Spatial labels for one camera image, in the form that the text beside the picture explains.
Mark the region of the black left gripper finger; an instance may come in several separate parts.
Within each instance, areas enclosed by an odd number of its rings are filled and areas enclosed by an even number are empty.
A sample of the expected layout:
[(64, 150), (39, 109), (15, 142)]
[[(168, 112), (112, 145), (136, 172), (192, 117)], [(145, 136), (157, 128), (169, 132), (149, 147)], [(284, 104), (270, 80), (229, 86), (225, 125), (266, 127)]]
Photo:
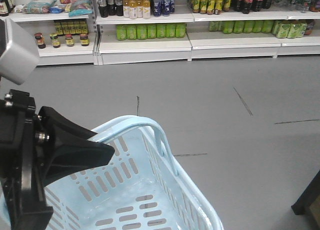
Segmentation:
[(47, 137), (44, 142), (46, 147), (98, 147), (99, 144), (89, 138), (95, 132), (86, 129), (58, 113), (52, 107), (43, 106), (39, 115), (41, 124)]
[(73, 173), (106, 166), (114, 147), (97, 142), (98, 147), (43, 147), (42, 177), (45, 186)]

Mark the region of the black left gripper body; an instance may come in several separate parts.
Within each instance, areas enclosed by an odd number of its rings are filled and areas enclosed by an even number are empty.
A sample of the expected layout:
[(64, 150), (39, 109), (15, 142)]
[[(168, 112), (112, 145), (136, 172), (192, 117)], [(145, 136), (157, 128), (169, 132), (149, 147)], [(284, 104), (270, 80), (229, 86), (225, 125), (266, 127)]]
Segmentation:
[(0, 102), (0, 183), (12, 230), (44, 230), (53, 215), (46, 205), (36, 161), (36, 105), (29, 93), (10, 90)]

